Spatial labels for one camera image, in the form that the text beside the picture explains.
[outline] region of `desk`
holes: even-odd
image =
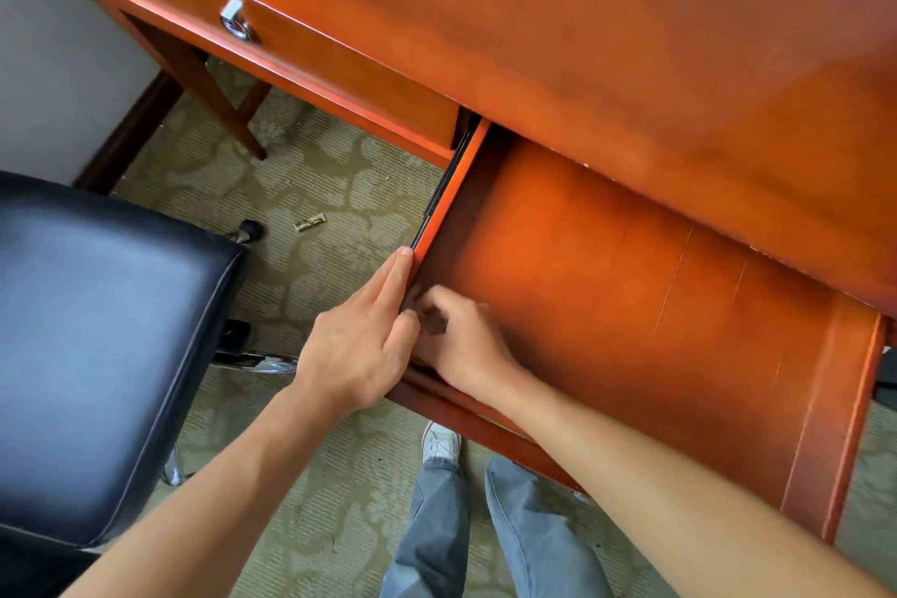
[[[465,151],[420,279],[833,538],[897,314],[893,0],[96,1],[258,157],[264,84],[443,167],[470,113],[500,124]],[[264,84],[233,108],[191,45]],[[425,372],[392,396],[566,477]]]

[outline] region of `silver handle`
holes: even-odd
[[[249,23],[243,18],[241,10],[243,9],[242,0],[228,0],[227,5],[221,11],[221,25],[230,32],[234,38],[239,38],[245,43],[254,43],[256,41]]]

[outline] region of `gray wall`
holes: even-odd
[[[92,0],[0,0],[0,170],[72,183],[158,71]]]

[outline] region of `floor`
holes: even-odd
[[[212,69],[234,100],[251,84],[224,63]],[[254,348],[297,353],[317,312],[342,302],[411,240],[441,172],[276,90],[251,127],[270,153],[263,163],[184,98],[114,193],[217,232],[261,220],[268,237],[233,316],[252,322]],[[296,221],[320,211],[324,225],[296,233]],[[179,440],[187,468],[207,463],[286,382],[206,375]],[[233,595],[376,596],[405,525],[423,425],[386,400],[345,422],[281,505]],[[472,598],[514,595],[482,492],[489,456],[478,445],[464,454]],[[160,485],[150,506],[170,492]],[[553,483],[545,493],[595,549],[618,598],[675,595],[597,506]],[[879,405],[869,412],[838,547],[897,590],[897,414]]]

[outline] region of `white shoe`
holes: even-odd
[[[461,457],[461,435],[431,421],[423,431],[420,448],[424,463],[431,459],[447,459],[457,465]]]

